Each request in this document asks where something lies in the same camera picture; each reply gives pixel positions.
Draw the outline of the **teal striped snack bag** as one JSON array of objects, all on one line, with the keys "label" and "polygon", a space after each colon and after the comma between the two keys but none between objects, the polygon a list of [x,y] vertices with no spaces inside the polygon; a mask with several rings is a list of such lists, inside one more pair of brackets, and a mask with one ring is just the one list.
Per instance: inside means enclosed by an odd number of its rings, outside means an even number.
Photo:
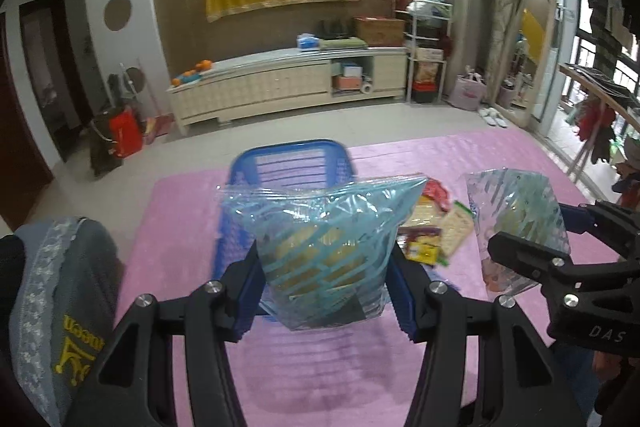
[{"label": "teal striped snack bag", "polygon": [[256,243],[262,305],[291,331],[378,317],[398,230],[426,176],[383,176],[329,188],[228,186],[222,208]]},{"label": "teal striped snack bag", "polygon": [[506,232],[537,245],[570,254],[561,208],[546,176],[511,168],[475,171],[465,176],[474,218],[483,280],[488,295],[515,296],[535,282],[499,265],[488,253],[488,242]]}]

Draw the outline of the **green-edged cracker pack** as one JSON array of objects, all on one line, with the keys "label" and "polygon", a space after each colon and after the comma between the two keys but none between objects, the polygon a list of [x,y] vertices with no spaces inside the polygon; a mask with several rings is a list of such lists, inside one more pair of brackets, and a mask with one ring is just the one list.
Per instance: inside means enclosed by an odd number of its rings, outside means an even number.
[{"label": "green-edged cracker pack", "polygon": [[450,257],[474,230],[473,213],[456,200],[439,221],[439,228],[442,231],[440,248],[446,257]]}]

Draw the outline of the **dark yellow snack packet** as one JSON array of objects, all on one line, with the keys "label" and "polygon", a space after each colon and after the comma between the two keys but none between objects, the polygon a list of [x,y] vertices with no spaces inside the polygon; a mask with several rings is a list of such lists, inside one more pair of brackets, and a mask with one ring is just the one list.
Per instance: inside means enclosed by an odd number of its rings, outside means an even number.
[{"label": "dark yellow snack packet", "polygon": [[425,243],[420,237],[407,243],[404,255],[408,260],[422,263],[422,265],[438,265],[441,253],[442,248],[439,244]]}]

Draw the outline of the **large cracker pack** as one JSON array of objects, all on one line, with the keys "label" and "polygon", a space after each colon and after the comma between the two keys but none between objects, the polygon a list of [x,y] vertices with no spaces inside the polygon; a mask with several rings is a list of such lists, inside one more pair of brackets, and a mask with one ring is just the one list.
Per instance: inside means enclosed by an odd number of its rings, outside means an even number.
[{"label": "large cracker pack", "polygon": [[420,196],[410,217],[401,225],[403,228],[437,227],[445,216],[437,202],[427,196]]}]

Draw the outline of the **red snack packet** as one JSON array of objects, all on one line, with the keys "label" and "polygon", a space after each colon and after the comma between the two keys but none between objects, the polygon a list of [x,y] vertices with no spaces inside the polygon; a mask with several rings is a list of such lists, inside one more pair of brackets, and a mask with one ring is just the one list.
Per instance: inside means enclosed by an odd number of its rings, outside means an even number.
[{"label": "red snack packet", "polygon": [[431,199],[443,212],[449,211],[451,206],[449,192],[438,180],[429,179],[424,186],[422,195]]}]

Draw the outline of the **blue plastic basket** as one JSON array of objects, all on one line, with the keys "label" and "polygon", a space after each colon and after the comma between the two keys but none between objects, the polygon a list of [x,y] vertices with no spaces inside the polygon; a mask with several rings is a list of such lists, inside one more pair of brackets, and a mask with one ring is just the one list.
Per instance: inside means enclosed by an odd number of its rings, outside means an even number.
[{"label": "blue plastic basket", "polygon": [[[332,140],[310,140],[247,150],[231,166],[227,187],[244,191],[324,190],[355,180],[347,150]],[[220,338],[236,343],[250,330],[256,315],[270,315],[265,272],[255,237],[239,225],[226,204],[220,205],[219,237],[212,276],[188,299],[186,313],[200,303],[209,307]]]}]

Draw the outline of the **pink quilted table cloth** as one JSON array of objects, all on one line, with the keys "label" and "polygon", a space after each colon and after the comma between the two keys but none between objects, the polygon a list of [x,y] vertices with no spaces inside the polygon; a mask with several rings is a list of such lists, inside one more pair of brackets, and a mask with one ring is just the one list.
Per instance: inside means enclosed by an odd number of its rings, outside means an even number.
[{"label": "pink quilted table cloth", "polygon": [[[437,138],[355,146],[357,176],[420,172],[465,200],[471,172],[497,168],[537,171],[557,199],[577,205],[577,186],[527,132],[487,128]],[[182,297],[213,271],[219,190],[226,169],[162,176],[145,199],[119,291],[117,309],[134,298]],[[416,389],[423,347],[401,332],[392,308],[375,319],[320,331],[291,332],[259,317],[228,348],[232,374],[252,426],[399,426]]]}]

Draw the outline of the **grey lace cushion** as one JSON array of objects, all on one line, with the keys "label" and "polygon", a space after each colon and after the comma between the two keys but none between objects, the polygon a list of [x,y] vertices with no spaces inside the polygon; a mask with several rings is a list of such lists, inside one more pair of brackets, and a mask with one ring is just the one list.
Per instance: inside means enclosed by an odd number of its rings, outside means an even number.
[{"label": "grey lace cushion", "polygon": [[111,336],[122,264],[101,223],[64,217],[17,229],[26,265],[9,315],[13,374],[51,426],[66,415]]}]

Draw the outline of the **white slippers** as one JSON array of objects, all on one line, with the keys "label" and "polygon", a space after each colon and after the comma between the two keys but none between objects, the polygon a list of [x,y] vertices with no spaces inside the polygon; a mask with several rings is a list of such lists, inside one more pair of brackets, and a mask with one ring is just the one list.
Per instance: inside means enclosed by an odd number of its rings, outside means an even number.
[{"label": "white slippers", "polygon": [[497,112],[492,107],[481,107],[478,110],[478,115],[482,118],[489,127],[498,127],[501,129],[506,129],[508,124],[502,118],[499,112]]}]

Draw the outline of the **pink gift bag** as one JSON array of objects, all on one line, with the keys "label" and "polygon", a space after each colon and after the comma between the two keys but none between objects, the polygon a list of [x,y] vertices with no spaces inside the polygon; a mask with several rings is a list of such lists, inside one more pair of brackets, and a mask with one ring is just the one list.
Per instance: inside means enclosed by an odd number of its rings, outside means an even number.
[{"label": "pink gift bag", "polygon": [[465,73],[457,75],[454,89],[449,93],[447,102],[454,108],[476,112],[485,98],[486,90],[483,76],[466,66]]}]

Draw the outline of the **standing mirror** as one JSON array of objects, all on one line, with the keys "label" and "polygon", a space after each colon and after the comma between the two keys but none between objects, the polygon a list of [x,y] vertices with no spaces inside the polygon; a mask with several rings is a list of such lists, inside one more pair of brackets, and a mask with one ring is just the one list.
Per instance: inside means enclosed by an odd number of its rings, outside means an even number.
[{"label": "standing mirror", "polygon": [[491,105],[501,117],[526,128],[548,65],[558,0],[515,0],[497,72]]}]

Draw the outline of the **white metal shelf rack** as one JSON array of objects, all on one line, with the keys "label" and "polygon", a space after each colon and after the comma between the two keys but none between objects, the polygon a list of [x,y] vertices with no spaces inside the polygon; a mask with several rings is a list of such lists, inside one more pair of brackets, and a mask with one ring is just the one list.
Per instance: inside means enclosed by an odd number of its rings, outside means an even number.
[{"label": "white metal shelf rack", "polygon": [[393,0],[392,5],[394,15],[404,22],[407,101],[438,104],[452,50],[454,8],[446,0]]}]

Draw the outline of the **red bag on floor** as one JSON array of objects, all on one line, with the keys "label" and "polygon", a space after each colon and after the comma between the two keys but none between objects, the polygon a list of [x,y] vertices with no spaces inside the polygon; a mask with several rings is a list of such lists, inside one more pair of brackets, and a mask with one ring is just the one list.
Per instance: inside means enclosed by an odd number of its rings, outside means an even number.
[{"label": "red bag on floor", "polygon": [[114,144],[115,155],[124,159],[140,152],[143,136],[137,118],[130,107],[125,107],[117,115],[108,120]]}]

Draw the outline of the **brown cardboard box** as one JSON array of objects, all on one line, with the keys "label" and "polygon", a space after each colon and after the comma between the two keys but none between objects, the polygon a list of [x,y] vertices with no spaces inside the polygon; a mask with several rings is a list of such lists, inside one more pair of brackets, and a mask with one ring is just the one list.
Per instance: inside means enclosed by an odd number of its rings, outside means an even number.
[{"label": "brown cardboard box", "polygon": [[368,46],[402,46],[405,22],[396,18],[357,17],[356,36]]}]

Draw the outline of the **oranges on cabinet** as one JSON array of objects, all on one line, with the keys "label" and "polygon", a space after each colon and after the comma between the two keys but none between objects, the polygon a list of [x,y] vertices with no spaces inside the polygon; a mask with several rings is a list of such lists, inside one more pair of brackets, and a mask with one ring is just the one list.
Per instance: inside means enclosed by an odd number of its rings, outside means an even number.
[{"label": "oranges on cabinet", "polygon": [[203,60],[194,65],[192,69],[183,72],[175,78],[171,79],[172,87],[180,87],[184,84],[200,81],[201,79],[212,75],[214,62]]}]

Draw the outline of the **cream TV cabinet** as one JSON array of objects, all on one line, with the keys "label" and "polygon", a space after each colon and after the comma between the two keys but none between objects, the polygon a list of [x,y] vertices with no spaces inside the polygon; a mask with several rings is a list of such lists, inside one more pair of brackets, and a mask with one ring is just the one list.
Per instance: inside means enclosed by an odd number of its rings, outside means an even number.
[{"label": "cream TV cabinet", "polygon": [[290,110],[405,98],[407,55],[400,48],[282,49],[215,63],[197,80],[167,90],[181,134],[192,124],[221,124]]}]

